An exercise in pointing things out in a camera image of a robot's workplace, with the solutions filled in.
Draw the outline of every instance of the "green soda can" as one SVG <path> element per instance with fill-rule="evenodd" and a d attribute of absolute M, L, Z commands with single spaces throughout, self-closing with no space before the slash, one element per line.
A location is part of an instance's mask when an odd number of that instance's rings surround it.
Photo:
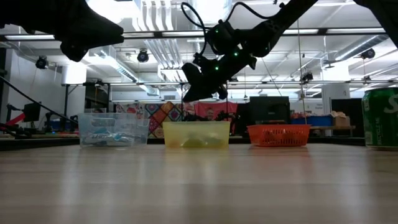
<path fill-rule="evenodd" d="M 398 149 L 398 88 L 366 91 L 362 110 L 366 146 Z"/>

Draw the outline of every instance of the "black monitor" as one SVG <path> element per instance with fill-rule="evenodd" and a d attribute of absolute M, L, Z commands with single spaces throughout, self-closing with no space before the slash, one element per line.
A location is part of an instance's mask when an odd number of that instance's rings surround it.
<path fill-rule="evenodd" d="M 25 114 L 24 122 L 38 121 L 40 119 L 41 106 L 38 103 L 26 104 L 22 110 Z"/>
<path fill-rule="evenodd" d="M 250 97 L 250 115 L 254 124 L 290 124 L 289 97 Z"/>

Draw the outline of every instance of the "orange plastic basket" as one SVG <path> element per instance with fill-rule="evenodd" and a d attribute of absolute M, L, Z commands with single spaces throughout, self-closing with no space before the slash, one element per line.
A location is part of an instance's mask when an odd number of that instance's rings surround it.
<path fill-rule="evenodd" d="M 248 126 L 251 144 L 261 147 L 305 146 L 310 134 L 306 124 Z"/>

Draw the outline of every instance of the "person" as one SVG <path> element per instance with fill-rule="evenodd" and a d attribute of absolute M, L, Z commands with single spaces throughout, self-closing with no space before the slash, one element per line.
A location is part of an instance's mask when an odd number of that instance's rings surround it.
<path fill-rule="evenodd" d="M 207 110 L 206 110 L 206 118 L 207 118 L 209 121 L 212 121 L 212 120 L 213 120 L 213 118 L 214 118 L 214 111 L 213 111 L 213 109 L 207 108 Z"/>

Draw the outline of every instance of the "ceiling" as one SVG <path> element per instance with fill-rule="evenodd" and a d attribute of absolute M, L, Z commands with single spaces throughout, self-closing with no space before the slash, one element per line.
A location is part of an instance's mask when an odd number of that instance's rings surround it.
<path fill-rule="evenodd" d="M 191 30 L 193 27 L 182 14 L 179 2 L 180 1 L 172 1 L 172 25 L 176 30 Z M 279 10 L 277 6 L 271 4 L 272 1 L 270 0 L 245 0 L 244 2 L 255 11 L 265 16 L 273 15 Z M 261 21 L 260 18 L 252 15 L 243 7 L 237 7 L 230 19 L 230 23 L 235 29 L 251 29 Z M 353 4 L 350 0 L 319 0 L 317 5 L 308 10 L 298 22 L 300 24 L 299 26 L 296 22 L 291 28 L 380 27 L 380 24 L 368 9 Z M 135 31 L 132 26 L 131 18 L 123 19 L 119 25 L 124 28 L 125 32 Z M 0 30 L 0 35 L 4 34 L 24 34 L 24 31 L 16 26 L 6 26 L 5 29 Z M 349 46 L 362 37 L 361 35 L 336 35 L 326 37 L 305 36 L 300 38 L 281 37 L 269 55 L 258 59 L 255 70 L 247 67 L 241 70 L 236 77 L 239 81 L 268 81 L 270 80 L 269 73 L 271 73 L 275 80 L 291 80 L 292 75 L 293 77 L 300 75 L 300 73 L 297 73 L 297 70 L 302 65 L 313 60 L 319 53 L 328 52 L 332 54 L 333 52 L 337 52 Z M 195 43 L 193 43 L 193 41 L 196 40 L 197 39 L 176 40 L 181 59 L 184 63 L 193 60 L 193 54 L 195 53 Z M 60 43 L 56 41 L 21 42 L 20 50 L 24 55 L 28 56 L 48 55 L 48 59 L 51 62 L 63 65 L 64 63 L 68 63 L 69 60 L 62 55 L 59 46 Z M 127 69 L 133 71 L 139 79 L 145 80 L 146 82 L 164 82 L 157 74 L 159 63 L 151 53 L 149 54 L 150 59 L 147 63 L 138 63 L 136 60 L 139 49 L 146 48 L 145 40 L 126 40 L 122 44 L 115 45 L 114 48 L 117 51 L 118 60 L 123 62 L 125 66 L 127 66 Z M 395 50 L 396 46 L 391 40 L 386 40 L 373 47 L 373 49 L 376 52 L 377 58 Z M 206 50 L 205 55 L 208 57 L 215 56 L 210 49 Z M 88 65 L 88 77 L 102 78 L 106 82 L 121 81 L 121 75 L 115 71 L 114 68 L 108 65 L 92 64 L 89 60 L 83 60 L 83 62 Z M 373 63 L 366 64 L 366 66 L 363 67 L 361 65 L 363 65 L 364 62 L 368 62 L 368 60 L 362 61 L 358 58 L 351 58 L 348 60 L 351 78 L 362 77 L 364 73 L 374 72 L 398 63 L 398 53 L 393 53 L 377 59 Z M 320 64 L 310 68 L 310 70 L 314 74 L 314 79 L 320 79 Z M 395 70 L 377 79 L 390 79 L 394 78 L 394 75 L 398 76 L 398 72 Z M 256 85 L 246 85 L 246 88 L 254 87 L 256 87 Z M 245 86 L 237 85 L 231 86 L 231 88 L 245 88 Z M 264 88 L 274 88 L 274 86 L 264 86 Z M 124 91 L 142 91 L 140 88 L 125 89 Z"/>

